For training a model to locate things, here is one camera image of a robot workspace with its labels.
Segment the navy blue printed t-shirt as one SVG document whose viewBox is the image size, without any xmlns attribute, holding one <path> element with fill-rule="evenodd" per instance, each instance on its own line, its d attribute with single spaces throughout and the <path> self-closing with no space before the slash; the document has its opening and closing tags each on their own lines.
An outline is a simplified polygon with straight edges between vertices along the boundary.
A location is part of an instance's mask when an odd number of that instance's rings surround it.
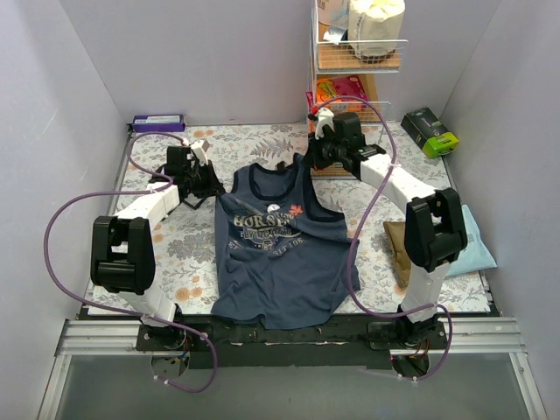
<svg viewBox="0 0 560 420">
<path fill-rule="evenodd" d="M 269 213 L 273 203 L 280 208 Z M 300 154 L 284 171 L 250 164 L 234 173 L 215 201 L 214 241 L 216 317 L 276 330 L 318 326 L 361 287 L 345 216 L 319 203 Z"/>
</svg>

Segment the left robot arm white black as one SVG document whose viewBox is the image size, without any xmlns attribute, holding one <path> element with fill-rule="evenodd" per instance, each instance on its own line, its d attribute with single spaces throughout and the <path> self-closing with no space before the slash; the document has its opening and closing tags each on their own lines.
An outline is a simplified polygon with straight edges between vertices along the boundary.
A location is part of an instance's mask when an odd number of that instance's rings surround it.
<svg viewBox="0 0 560 420">
<path fill-rule="evenodd" d="M 93 224 L 93 284 L 126 301 L 140 314 L 148 337 L 169 350 L 180 348 L 187 334 L 175 321 L 179 307 L 154 284 L 151 231 L 189 195 L 204 202 L 225 192 L 207 149 L 206 141 L 168 147 L 166 163 L 151 174 L 149 192 L 113 216 L 98 217 Z"/>
</svg>

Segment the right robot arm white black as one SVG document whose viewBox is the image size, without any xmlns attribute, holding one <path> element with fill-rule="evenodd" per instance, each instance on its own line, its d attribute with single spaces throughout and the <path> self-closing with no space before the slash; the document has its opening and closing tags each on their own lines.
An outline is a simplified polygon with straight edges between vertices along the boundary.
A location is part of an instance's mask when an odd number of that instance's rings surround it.
<svg viewBox="0 0 560 420">
<path fill-rule="evenodd" d="M 342 165 L 404 213 L 409 285 L 395 313 L 376 314 L 366 338 L 376 345 L 419 346 L 440 331 L 439 294 L 451 263 L 467 245 L 459 194 L 425 184 L 397 165 L 394 152 L 368 144 L 355 113 L 335 115 L 329 108 L 314 108 L 308 117 L 314 131 L 304 162 L 314 169 Z"/>
</svg>

